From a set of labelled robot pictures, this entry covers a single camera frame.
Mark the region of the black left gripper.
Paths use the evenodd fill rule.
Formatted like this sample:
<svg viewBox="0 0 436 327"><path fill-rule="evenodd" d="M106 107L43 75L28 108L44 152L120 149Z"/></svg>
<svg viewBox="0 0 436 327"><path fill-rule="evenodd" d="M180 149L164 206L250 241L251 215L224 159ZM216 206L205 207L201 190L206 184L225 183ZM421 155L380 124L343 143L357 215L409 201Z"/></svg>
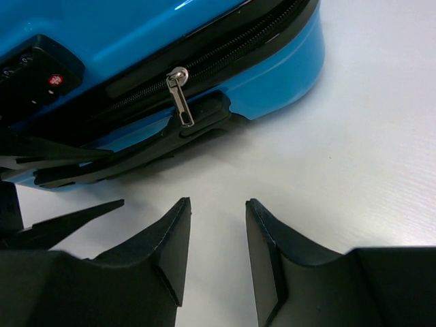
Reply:
<svg viewBox="0 0 436 327"><path fill-rule="evenodd" d="M90 221L125 204L123 199L48 219L24 229L15 184L1 181L1 250L13 237L13 250L49 250Z"/></svg>

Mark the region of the blue suitcase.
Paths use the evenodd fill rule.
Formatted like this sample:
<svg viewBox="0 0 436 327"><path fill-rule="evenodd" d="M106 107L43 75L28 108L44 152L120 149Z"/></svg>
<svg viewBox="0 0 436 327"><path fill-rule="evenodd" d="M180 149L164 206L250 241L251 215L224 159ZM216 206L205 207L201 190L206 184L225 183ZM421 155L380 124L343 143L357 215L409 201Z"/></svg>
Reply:
<svg viewBox="0 0 436 327"><path fill-rule="evenodd" d="M116 178L303 97L319 1L2 1L1 179Z"/></svg>

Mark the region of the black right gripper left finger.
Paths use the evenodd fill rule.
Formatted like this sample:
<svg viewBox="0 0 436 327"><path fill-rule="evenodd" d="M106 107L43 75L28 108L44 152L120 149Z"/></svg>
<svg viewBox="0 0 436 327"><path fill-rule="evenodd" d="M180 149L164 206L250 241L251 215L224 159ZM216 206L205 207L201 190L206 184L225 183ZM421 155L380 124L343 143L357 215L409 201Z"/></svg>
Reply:
<svg viewBox="0 0 436 327"><path fill-rule="evenodd" d="M191 202L93 259L1 250L2 326L173 326L182 305Z"/></svg>

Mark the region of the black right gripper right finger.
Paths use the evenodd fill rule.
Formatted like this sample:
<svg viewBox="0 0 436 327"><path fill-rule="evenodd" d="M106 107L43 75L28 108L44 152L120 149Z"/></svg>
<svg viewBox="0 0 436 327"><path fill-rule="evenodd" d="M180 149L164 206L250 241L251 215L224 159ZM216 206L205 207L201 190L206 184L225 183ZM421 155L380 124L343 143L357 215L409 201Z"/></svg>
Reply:
<svg viewBox="0 0 436 327"><path fill-rule="evenodd" d="M364 247L341 254L246 203L260 326L434 326L435 248Z"/></svg>

